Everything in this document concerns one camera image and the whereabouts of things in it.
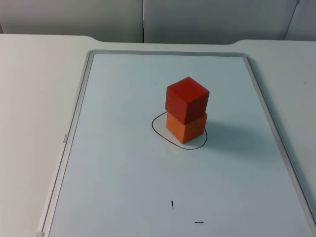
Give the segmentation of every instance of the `whiteboard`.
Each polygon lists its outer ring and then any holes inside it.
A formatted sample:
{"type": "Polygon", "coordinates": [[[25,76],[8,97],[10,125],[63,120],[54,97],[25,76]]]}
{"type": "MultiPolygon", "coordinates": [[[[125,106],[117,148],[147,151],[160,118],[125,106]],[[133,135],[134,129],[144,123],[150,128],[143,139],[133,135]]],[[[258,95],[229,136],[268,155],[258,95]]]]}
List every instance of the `whiteboard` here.
{"type": "MultiPolygon", "coordinates": [[[[247,60],[239,54],[92,52],[45,234],[313,236],[247,60]],[[165,111],[166,87],[188,76],[210,91],[207,141],[195,150],[175,146],[152,127],[165,111]]],[[[156,129],[172,139],[163,119],[156,129]]],[[[199,147],[205,135],[187,148],[199,147]]]]}

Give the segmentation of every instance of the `white table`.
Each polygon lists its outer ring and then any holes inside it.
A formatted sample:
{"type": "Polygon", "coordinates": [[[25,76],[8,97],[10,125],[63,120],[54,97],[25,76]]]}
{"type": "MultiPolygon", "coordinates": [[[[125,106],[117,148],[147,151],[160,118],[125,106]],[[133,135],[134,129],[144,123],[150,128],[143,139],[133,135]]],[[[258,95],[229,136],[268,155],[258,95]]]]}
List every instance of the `white table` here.
{"type": "Polygon", "coordinates": [[[316,42],[162,45],[0,35],[0,236],[37,231],[91,49],[247,53],[315,213],[316,42]]]}

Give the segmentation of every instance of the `wooden block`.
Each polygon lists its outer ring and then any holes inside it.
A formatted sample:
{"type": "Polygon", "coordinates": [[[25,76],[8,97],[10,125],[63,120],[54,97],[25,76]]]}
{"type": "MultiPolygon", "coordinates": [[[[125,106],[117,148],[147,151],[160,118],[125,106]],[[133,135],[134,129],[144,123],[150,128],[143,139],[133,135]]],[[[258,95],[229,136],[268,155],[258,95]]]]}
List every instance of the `wooden block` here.
{"type": "Polygon", "coordinates": [[[166,127],[179,142],[185,144],[204,133],[206,119],[207,113],[204,113],[203,116],[184,125],[168,112],[166,127]]]}
{"type": "Polygon", "coordinates": [[[166,110],[182,124],[204,115],[209,91],[191,77],[167,87],[166,110]]]}

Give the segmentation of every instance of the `whiteboard frame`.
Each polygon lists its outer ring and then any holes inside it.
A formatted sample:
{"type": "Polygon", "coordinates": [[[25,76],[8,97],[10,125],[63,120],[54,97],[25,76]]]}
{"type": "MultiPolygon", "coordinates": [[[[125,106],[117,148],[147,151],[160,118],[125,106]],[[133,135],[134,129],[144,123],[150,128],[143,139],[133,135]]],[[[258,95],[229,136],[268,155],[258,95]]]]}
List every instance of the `whiteboard frame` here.
{"type": "Polygon", "coordinates": [[[75,107],[73,110],[73,117],[71,120],[70,128],[68,131],[68,137],[65,143],[65,146],[61,152],[61,156],[58,160],[58,164],[55,168],[53,179],[49,188],[49,193],[47,200],[45,202],[44,210],[40,219],[39,228],[37,237],[48,237],[50,228],[52,225],[55,209],[57,206],[57,201],[59,197],[59,193],[61,190],[61,186],[63,183],[63,178],[66,172],[66,167],[72,147],[72,143],[74,140],[78,119],[80,116],[81,106],[84,99],[85,90],[87,87],[87,82],[89,79],[89,74],[93,62],[94,55],[96,54],[136,54],[136,55],[176,55],[176,56],[211,56],[211,57],[238,57],[242,58],[245,62],[246,68],[248,70],[248,73],[251,77],[251,80],[253,82],[253,85],[255,87],[255,90],[257,92],[258,98],[260,100],[261,106],[264,110],[264,113],[266,115],[266,118],[269,122],[269,126],[272,130],[272,133],[274,135],[274,138],[276,140],[277,146],[280,150],[280,153],[282,155],[283,161],[285,163],[286,169],[290,175],[290,178],[292,180],[295,192],[298,196],[298,199],[301,203],[303,212],[306,216],[306,219],[309,223],[311,232],[313,236],[316,237],[316,219],[313,215],[309,202],[306,198],[306,195],[302,189],[302,185],[298,179],[297,172],[295,170],[295,167],[289,157],[289,154],[285,148],[284,141],[281,138],[281,135],[279,133],[279,130],[277,128],[277,125],[275,123],[275,120],[272,116],[271,110],[269,108],[269,105],[267,104],[265,95],[262,91],[262,88],[259,84],[259,81],[257,80],[257,77],[255,76],[255,73],[253,71],[253,67],[251,65],[250,57],[247,54],[244,53],[212,53],[212,52],[172,52],[172,51],[121,51],[121,50],[92,50],[89,51],[86,57],[85,61],[85,67],[82,72],[82,79],[80,80],[80,86],[77,92],[77,100],[75,103],[75,107]]]}

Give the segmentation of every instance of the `hand-drawn circle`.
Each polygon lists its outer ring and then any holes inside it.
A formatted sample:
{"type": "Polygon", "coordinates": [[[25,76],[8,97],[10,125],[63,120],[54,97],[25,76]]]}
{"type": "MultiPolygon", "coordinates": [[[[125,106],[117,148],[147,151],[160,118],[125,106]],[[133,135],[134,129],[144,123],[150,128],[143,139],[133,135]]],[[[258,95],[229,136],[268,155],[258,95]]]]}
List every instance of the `hand-drawn circle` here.
{"type": "Polygon", "coordinates": [[[159,132],[157,132],[157,130],[154,128],[154,122],[155,122],[156,119],[158,119],[160,116],[164,115],[165,113],[167,113],[167,111],[166,111],[166,112],[163,112],[161,115],[158,115],[158,116],[157,116],[156,118],[154,118],[154,120],[152,121],[152,128],[153,128],[153,130],[154,130],[160,137],[162,137],[163,139],[167,140],[167,141],[170,142],[171,144],[173,144],[173,145],[175,145],[175,146],[177,146],[177,147],[179,147],[179,148],[182,148],[182,149],[184,149],[184,150],[196,150],[196,149],[199,149],[199,148],[201,148],[201,147],[203,147],[203,146],[205,145],[205,143],[206,143],[206,141],[207,141],[207,132],[206,132],[206,129],[204,129],[205,134],[206,134],[206,139],[205,139],[205,141],[203,142],[203,144],[202,144],[201,146],[195,147],[195,148],[184,148],[184,147],[181,147],[181,146],[175,144],[174,142],[170,141],[169,139],[165,138],[164,136],[162,136],[162,135],[161,135],[159,132]]]}

